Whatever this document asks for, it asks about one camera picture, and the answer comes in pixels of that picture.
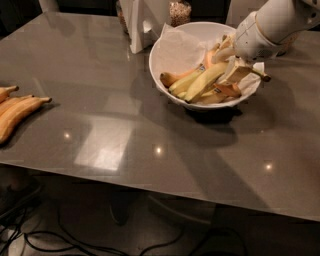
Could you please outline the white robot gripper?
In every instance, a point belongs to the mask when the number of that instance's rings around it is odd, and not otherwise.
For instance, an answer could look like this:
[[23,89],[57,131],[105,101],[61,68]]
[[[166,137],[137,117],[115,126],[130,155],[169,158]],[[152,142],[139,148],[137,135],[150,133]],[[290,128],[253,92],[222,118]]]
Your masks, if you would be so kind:
[[247,62],[255,63],[273,58],[280,48],[280,45],[274,44],[263,35],[256,21],[256,12],[252,12],[237,27],[235,38],[234,35],[224,37],[212,57],[212,63],[225,61],[235,52],[239,58],[229,59],[225,80],[227,83],[236,83],[251,72],[252,66]]

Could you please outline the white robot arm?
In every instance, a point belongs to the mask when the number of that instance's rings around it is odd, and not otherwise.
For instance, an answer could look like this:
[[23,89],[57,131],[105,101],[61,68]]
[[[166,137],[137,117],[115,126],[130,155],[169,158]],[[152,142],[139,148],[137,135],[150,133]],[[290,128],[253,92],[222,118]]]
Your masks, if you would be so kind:
[[218,62],[224,54],[233,54],[217,83],[229,85],[245,77],[254,63],[274,58],[290,38],[319,23],[319,0],[268,0],[238,25],[231,46],[213,58]]

